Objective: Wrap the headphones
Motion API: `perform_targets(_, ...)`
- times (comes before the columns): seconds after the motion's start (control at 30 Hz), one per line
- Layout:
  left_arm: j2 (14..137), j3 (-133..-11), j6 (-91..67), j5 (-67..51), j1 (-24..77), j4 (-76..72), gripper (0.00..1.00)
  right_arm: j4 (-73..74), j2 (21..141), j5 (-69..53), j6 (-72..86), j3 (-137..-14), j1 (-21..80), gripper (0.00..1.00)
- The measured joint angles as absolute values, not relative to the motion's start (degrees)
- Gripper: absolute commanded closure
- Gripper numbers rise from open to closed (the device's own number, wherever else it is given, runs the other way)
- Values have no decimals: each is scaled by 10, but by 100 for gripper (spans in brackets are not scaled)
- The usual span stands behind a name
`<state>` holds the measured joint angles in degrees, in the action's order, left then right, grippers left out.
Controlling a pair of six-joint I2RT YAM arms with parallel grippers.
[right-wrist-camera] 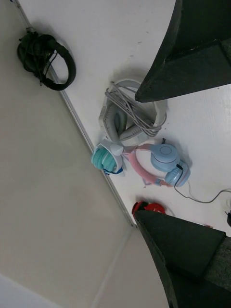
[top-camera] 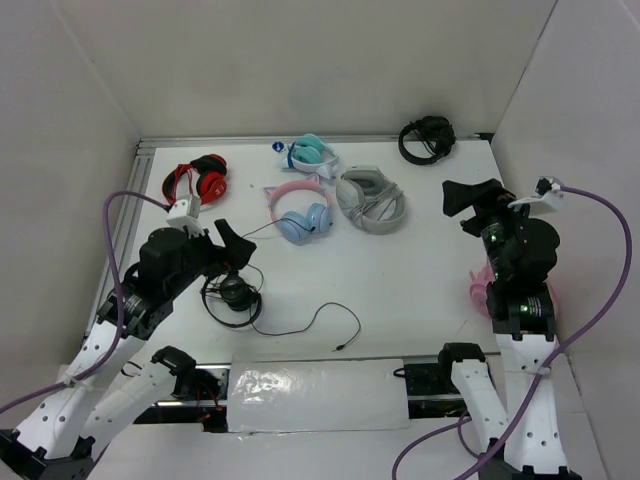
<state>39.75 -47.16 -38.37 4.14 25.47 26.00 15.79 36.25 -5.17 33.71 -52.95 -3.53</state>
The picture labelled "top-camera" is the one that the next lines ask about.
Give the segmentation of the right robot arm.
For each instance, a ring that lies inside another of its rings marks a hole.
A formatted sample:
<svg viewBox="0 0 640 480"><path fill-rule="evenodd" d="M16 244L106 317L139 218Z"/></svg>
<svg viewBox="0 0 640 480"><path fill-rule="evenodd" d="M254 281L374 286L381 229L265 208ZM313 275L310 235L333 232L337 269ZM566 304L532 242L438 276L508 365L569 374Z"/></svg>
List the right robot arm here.
<svg viewBox="0 0 640 480"><path fill-rule="evenodd" d="M545 363L559 346L547 285L559 235L531 217L531 200L517 199L496 179L475 185L446 180L442 187L446 216L474 212L460 225L482 240L493 274L486 308L504 369L501 398L478 345L447 343L439 354L438 384L462 395L480 442L472 473L480 479L575 479Z"/></svg>

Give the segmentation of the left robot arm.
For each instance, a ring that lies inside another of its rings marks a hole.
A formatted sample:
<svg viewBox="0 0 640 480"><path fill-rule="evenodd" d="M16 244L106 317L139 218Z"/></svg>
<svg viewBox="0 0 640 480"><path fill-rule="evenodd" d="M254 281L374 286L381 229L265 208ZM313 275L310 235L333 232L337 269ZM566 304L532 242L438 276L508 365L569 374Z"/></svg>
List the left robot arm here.
<svg viewBox="0 0 640 480"><path fill-rule="evenodd" d="M195 360L166 346L114 392L125 364L172 313L173 303L199 277L243 269L256 250L224 220L223 243L198 226L153 231L97 312L79 353L54 393L12 430L1 433L1 460L24 479L85 479L111 441L156 401L196 390Z"/></svg>

